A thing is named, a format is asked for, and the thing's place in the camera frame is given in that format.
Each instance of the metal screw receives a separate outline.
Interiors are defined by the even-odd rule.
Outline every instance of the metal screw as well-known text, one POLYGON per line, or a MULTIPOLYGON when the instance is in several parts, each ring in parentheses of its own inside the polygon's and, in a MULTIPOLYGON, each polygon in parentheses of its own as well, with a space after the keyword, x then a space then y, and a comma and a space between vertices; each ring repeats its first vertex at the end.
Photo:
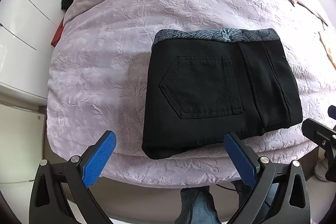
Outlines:
POLYGON ((40 165, 41 165, 41 166, 45 166, 47 163, 48 163, 47 160, 41 160, 40 165))
POLYGON ((297 160, 294 160, 294 161, 293 161, 293 165, 296 166, 296 167, 299 167, 299 166, 300 166, 300 163, 299 163, 297 160))
POLYGON ((262 163, 264 163, 264 164, 267 164, 267 163, 269 163, 269 158, 267 158, 267 157, 261 157, 261 158, 260 158, 260 161, 261 161, 262 163))
POLYGON ((78 156, 73 156, 71 158, 71 162, 73 162, 73 163, 79 162, 79 157, 78 156))

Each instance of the black cable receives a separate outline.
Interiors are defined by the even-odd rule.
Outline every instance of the black cable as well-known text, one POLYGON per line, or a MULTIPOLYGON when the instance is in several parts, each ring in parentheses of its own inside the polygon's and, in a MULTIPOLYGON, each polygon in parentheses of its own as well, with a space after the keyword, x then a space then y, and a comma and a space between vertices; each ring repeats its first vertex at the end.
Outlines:
POLYGON ((244 193, 244 191, 241 191, 241 190, 236 190, 236 189, 231 189, 231 188, 227 188, 227 187, 224 187, 222 185, 219 185, 219 184, 216 184, 217 186, 223 188, 223 189, 226 189, 226 190, 230 190, 230 191, 234 191, 234 192, 241 192, 241 193, 244 193))

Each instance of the red object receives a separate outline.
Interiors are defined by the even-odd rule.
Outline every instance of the red object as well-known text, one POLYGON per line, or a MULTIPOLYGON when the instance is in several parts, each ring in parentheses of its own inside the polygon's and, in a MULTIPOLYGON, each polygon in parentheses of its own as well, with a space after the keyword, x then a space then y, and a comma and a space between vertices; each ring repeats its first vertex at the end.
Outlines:
POLYGON ((62 35, 63 29, 64 29, 64 27, 63 27, 63 19, 61 21, 61 24, 58 26, 58 28, 56 30, 54 38, 51 41, 51 45, 53 45, 54 47, 56 47, 58 41, 61 39, 61 35, 62 35))

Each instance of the floor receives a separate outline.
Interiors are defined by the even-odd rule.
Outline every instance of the floor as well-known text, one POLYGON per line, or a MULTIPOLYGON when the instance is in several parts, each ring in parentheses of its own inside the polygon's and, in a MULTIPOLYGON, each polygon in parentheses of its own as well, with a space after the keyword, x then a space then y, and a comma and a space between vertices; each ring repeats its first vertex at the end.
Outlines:
MULTIPOLYGON (((29 200, 32 186, 33 182, 0 184, 0 190, 2 194, 22 224, 28 224, 29 200)), ((327 212, 330 203, 334 198, 336 192, 336 183, 321 182, 315 177, 312 177, 307 181, 307 187, 310 196, 311 217, 315 222, 318 223, 327 212)), ((230 208, 230 210, 235 211, 236 205, 238 203, 236 193, 221 189, 215 185, 210 187, 210 191, 214 196, 215 205, 218 211, 221 210, 221 207, 230 208)), ((116 196, 115 200, 118 201, 120 198, 122 198, 122 196, 116 196)), ((129 202, 133 203, 133 205, 137 203, 138 206, 141 206, 142 197, 139 197, 138 200, 130 200, 129 202)), ((77 221, 85 224, 85 221, 77 206, 72 202, 70 202, 70 206, 73 209, 77 221)), ((114 224, 127 224, 126 222, 118 220, 112 220, 112 222, 114 224)))

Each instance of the back pocket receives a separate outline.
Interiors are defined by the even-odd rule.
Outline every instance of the back pocket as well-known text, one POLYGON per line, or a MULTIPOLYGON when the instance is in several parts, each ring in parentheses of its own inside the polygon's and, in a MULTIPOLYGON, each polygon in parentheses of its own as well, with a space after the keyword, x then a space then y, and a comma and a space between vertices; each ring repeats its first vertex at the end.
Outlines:
POLYGON ((229 58, 177 56, 159 86, 181 119, 242 113, 229 58))

